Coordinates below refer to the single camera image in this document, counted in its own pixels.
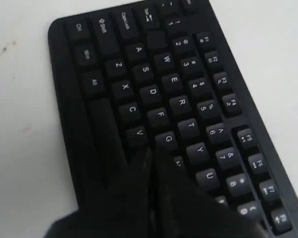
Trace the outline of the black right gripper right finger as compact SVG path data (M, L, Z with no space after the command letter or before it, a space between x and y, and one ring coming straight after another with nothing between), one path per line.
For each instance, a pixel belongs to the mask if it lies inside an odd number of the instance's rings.
M154 152L163 238L264 238L263 227L198 188L163 148Z

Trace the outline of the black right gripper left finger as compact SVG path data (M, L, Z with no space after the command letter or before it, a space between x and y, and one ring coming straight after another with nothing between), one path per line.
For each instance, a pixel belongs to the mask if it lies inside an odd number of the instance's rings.
M116 182L91 204L56 220L46 238L148 238L153 155L138 150Z

